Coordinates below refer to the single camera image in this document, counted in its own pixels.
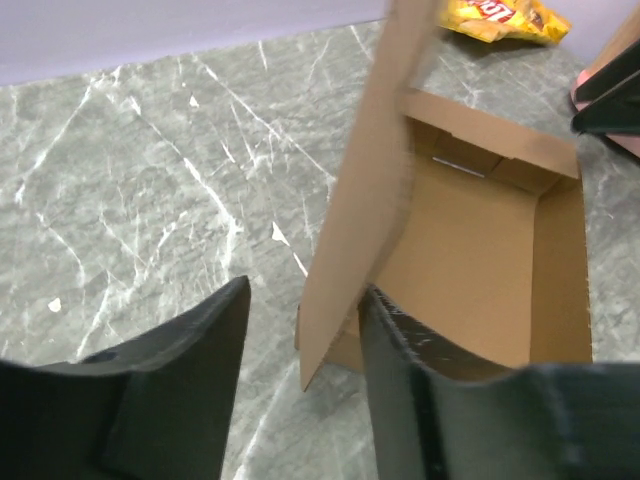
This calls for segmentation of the brown cardboard box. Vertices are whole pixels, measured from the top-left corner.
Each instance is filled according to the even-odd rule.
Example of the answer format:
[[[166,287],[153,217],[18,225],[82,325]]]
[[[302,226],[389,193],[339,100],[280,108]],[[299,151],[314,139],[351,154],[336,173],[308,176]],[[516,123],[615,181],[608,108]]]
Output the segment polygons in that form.
[[[414,88],[436,21],[390,5],[300,301],[302,387],[361,365],[369,285],[501,367],[592,359],[576,149]]]

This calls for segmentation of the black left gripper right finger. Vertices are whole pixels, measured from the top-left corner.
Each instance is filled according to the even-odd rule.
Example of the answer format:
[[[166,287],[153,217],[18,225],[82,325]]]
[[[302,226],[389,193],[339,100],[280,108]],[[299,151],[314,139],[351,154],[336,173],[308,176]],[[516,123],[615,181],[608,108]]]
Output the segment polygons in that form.
[[[635,479],[639,367],[510,369],[456,345],[376,287],[358,307],[382,479]]]

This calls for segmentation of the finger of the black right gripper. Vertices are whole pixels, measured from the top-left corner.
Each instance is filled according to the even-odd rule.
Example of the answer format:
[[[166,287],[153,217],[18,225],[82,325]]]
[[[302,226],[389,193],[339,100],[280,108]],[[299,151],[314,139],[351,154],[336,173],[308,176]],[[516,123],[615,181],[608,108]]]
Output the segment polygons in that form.
[[[576,113],[577,133],[639,135],[639,41],[627,47],[575,91],[587,105]]]

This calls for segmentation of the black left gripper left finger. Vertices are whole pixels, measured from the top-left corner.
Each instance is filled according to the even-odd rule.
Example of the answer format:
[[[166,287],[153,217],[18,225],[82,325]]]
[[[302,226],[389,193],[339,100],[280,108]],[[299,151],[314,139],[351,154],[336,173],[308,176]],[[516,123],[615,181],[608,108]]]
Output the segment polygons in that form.
[[[240,276],[80,362],[1,365],[5,479],[216,479],[250,310]]]

